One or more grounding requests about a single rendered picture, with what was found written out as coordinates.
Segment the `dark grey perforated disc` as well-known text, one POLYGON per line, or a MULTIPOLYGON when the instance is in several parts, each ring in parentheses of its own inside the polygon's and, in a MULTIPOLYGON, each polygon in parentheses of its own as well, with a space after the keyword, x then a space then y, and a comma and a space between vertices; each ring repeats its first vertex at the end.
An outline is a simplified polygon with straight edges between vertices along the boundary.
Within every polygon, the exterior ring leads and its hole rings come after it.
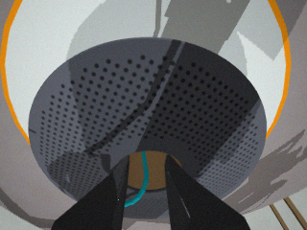
POLYGON ((35 95, 28 133, 44 174, 76 201, 128 155, 126 201, 134 198, 145 151, 149 183, 124 218, 166 219, 167 154, 223 199, 257 165, 267 119, 252 83, 225 58, 180 40, 132 37, 59 66, 35 95))

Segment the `turquoise wire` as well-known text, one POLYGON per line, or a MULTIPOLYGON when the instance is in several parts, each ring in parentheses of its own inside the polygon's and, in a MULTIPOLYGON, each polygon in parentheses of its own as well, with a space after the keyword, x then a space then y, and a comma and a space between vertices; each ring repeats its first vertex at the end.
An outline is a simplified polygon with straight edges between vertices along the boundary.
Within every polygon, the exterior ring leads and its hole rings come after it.
POLYGON ((147 159, 146 159, 146 152, 142 151, 142 160, 143 160, 143 169, 144 169, 144 181, 143 181, 143 185, 139 191, 139 193, 132 198, 131 200, 126 201, 125 203, 125 207, 130 206, 132 204, 134 204, 135 202, 137 202, 142 195, 145 193, 148 183, 149 183, 149 172, 148 172, 148 165, 147 165, 147 159))

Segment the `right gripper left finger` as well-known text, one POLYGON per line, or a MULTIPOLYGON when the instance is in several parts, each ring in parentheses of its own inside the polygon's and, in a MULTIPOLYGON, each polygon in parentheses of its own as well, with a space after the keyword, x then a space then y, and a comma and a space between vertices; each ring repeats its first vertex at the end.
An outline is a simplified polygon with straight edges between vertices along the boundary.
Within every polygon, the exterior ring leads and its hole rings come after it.
POLYGON ((51 230, 122 230, 129 167, 128 155, 103 181, 56 219, 51 230))

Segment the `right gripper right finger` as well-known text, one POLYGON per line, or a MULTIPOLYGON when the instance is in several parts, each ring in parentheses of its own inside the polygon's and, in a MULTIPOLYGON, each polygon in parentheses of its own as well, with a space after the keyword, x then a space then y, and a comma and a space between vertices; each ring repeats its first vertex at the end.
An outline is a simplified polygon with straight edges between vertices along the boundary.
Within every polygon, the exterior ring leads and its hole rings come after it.
POLYGON ((170 154, 164 166, 171 230, 250 230, 245 217, 187 174, 170 154))

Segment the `white circular mat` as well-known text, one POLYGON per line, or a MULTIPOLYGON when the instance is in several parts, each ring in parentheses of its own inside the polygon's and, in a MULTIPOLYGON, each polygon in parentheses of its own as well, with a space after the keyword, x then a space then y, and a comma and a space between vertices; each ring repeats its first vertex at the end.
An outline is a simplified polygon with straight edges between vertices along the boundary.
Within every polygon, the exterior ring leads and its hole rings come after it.
POLYGON ((22 0, 5 74, 27 137, 36 92, 56 68, 101 43, 147 36, 196 44, 235 65, 258 92, 269 131, 286 79, 283 36, 269 0, 22 0))

